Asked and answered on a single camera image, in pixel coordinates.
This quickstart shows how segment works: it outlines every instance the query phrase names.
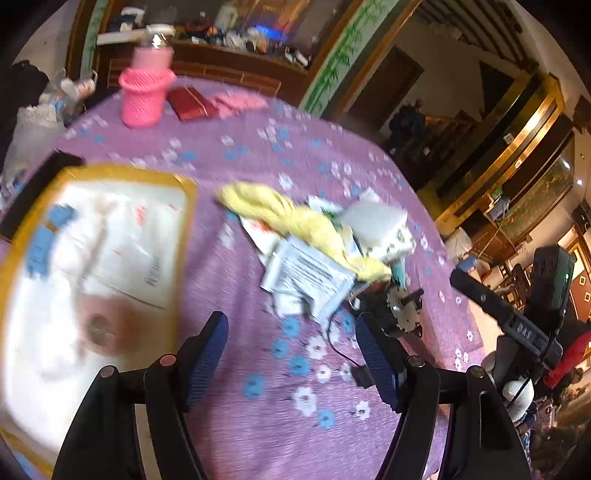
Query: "yellow cloth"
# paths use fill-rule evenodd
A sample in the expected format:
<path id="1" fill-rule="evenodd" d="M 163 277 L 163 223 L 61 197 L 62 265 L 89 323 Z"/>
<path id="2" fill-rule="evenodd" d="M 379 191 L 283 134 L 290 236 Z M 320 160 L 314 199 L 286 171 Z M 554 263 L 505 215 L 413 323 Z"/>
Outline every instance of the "yellow cloth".
<path id="1" fill-rule="evenodd" d="M 217 191 L 217 198 L 231 211 L 244 217 L 263 220 L 283 236 L 301 238 L 345 268 L 357 273 L 361 281 L 391 276 L 391 270 L 379 260 L 351 258 L 345 253 L 342 237 L 324 214 L 307 206 L 296 206 L 286 196 L 267 185 L 236 182 Z"/>

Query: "black cable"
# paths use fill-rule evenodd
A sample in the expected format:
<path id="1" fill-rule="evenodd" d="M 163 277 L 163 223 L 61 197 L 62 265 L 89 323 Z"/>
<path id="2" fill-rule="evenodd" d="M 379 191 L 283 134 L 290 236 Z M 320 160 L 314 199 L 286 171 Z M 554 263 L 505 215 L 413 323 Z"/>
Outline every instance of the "black cable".
<path id="1" fill-rule="evenodd" d="M 327 338 L 328 338 L 328 340 L 329 340 L 329 345 L 330 345 L 330 347 L 331 347 L 331 348 L 332 348 L 332 349 L 333 349 L 335 352 L 337 352 L 337 353 L 338 353 L 338 354 L 339 354 L 341 357 L 343 357 L 343 358 L 346 358 L 346 359 L 347 359 L 349 362 L 351 362 L 352 364 L 354 364 L 356 367 L 359 367 L 359 368 L 361 368 L 361 365 L 359 365 L 359 364 L 358 364 L 358 363 L 357 363 L 355 360 L 351 360 L 351 359 L 350 359 L 348 356 L 346 356 L 344 353 L 341 353 L 341 352 L 339 352 L 339 351 L 338 351 L 338 350 L 335 348 L 335 346 L 332 344 L 332 342 L 330 341 L 330 325 L 332 325 L 332 317 L 330 317 L 330 319 L 329 319 L 329 324 L 328 324 L 328 326 L 326 327 L 326 337 L 327 337 Z"/>

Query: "red notebook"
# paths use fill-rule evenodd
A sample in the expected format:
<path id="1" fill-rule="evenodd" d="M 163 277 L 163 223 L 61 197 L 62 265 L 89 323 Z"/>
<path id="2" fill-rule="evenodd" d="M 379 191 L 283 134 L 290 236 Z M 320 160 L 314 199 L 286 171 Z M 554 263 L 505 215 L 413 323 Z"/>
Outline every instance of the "red notebook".
<path id="1" fill-rule="evenodd" d="M 170 90 L 168 101 L 181 122 L 218 116 L 217 108 L 194 87 L 184 86 Z"/>

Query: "jar lid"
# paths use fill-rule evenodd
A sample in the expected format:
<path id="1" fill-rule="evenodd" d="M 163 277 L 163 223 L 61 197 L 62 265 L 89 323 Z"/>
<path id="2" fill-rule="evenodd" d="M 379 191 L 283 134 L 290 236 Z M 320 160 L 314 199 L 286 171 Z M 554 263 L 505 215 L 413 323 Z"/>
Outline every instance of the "jar lid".
<path id="1" fill-rule="evenodd" d="M 167 35 L 170 37 L 174 37 L 176 30 L 172 25 L 164 24 L 164 23 L 156 23 L 152 25 L 146 26 L 146 31 L 151 34 L 161 34 Z"/>

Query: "blue gripper pad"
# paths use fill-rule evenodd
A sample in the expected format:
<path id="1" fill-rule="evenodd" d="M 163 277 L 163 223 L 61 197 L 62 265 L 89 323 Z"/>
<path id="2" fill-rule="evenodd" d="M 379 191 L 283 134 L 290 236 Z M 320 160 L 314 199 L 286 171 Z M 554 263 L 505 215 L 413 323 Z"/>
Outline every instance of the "blue gripper pad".
<path id="1" fill-rule="evenodd" d="M 365 363 L 374 378 L 380 398 L 385 404 L 390 405 L 392 410 L 395 410 L 399 402 L 398 387 L 404 383 L 405 378 L 401 378 L 390 367 L 384 353 L 369 330 L 363 314 L 359 315 L 355 320 L 355 335 Z"/>
<path id="2" fill-rule="evenodd" d="M 197 359 L 193 372 L 189 378 L 189 396 L 187 405 L 189 408 L 201 401 L 207 391 L 207 386 L 216 371 L 222 352 L 228 341 L 228 317 L 222 314 L 216 327 L 211 332 L 203 352 Z"/>

